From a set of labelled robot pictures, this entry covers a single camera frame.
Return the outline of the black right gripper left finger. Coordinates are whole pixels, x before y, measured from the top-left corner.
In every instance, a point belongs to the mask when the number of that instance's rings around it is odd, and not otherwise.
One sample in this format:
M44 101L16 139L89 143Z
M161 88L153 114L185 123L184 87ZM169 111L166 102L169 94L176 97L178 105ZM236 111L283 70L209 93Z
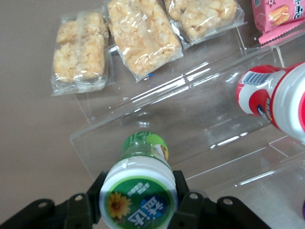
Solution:
M101 219L100 191L107 177L102 171L85 193L72 196L67 204L66 228L91 229Z

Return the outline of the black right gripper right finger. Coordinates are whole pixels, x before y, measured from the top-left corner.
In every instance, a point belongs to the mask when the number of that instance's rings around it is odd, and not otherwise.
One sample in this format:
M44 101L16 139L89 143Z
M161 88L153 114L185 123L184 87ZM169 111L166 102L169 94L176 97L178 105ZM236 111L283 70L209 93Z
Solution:
M191 191L180 170L173 171L178 194L178 209L172 216L172 229L200 229L204 209L204 197Z

